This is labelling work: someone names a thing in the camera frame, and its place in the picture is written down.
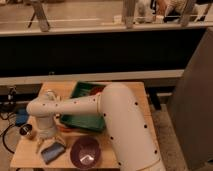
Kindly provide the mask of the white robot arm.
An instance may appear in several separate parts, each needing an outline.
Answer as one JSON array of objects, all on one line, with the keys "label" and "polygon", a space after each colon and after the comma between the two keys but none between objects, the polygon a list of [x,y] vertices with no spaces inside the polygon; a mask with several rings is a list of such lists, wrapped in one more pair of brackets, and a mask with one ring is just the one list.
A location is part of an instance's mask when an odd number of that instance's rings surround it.
[{"label": "white robot arm", "polygon": [[166,171],[139,102],[125,84],[112,82],[90,96],[54,97],[53,91],[47,91],[27,105],[40,134],[54,136],[55,114],[102,115],[121,171]]}]

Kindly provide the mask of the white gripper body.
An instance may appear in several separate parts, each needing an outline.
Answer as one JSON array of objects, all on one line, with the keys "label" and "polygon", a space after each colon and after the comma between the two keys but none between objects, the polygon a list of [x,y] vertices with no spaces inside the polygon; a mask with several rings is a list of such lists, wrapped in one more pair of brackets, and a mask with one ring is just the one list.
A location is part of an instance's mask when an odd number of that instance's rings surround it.
[{"label": "white gripper body", "polygon": [[49,139],[54,137],[58,132],[55,120],[52,116],[36,117],[35,120],[38,128],[38,136],[40,138]]}]

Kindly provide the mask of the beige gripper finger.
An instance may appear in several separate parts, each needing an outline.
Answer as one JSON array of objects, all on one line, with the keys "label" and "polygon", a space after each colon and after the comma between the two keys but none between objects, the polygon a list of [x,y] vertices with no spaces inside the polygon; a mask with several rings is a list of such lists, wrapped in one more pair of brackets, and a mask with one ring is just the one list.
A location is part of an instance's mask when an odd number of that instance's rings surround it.
[{"label": "beige gripper finger", "polygon": [[63,146],[66,147],[66,142],[63,139],[63,137],[61,137],[60,135],[56,135],[54,138],[55,138],[55,141],[57,141],[58,143],[60,143],[60,144],[62,144]]},{"label": "beige gripper finger", "polygon": [[38,138],[37,140],[37,148],[39,149],[44,143],[44,138]]}]

